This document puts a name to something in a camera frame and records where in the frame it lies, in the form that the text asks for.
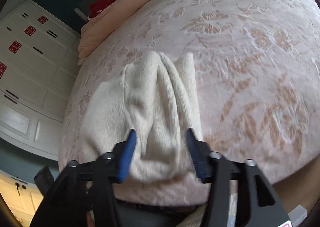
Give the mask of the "white wardrobe with red stickers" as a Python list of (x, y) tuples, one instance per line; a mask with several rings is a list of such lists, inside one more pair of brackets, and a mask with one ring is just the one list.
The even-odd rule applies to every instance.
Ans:
[(58, 159), (79, 34), (29, 0), (1, 20), (1, 138)]

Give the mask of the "pink floral bedspread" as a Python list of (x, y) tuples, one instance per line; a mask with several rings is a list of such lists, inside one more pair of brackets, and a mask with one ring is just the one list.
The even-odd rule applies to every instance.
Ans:
[[(97, 87), (155, 51), (192, 53), (201, 137), (212, 150), (254, 159), (276, 183), (319, 154), (319, 7), (315, 0), (151, 0), (83, 62), (69, 98), (59, 168), (79, 158), (80, 128)], [(195, 171), (114, 188), (132, 203), (203, 204)]]

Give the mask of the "cream knit sweater black hearts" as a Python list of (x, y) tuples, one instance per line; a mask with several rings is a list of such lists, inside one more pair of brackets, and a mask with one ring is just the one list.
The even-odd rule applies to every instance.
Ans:
[(194, 57), (175, 61), (152, 51), (102, 82), (92, 95), (80, 128), (79, 158), (93, 161), (137, 134), (130, 174), (151, 183), (193, 171), (186, 132), (201, 137)]

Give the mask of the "red pillow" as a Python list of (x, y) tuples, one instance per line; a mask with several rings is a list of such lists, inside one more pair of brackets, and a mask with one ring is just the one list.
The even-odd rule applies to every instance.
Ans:
[(97, 0), (89, 5), (87, 20), (90, 21), (97, 17), (103, 10), (112, 5), (116, 0)]

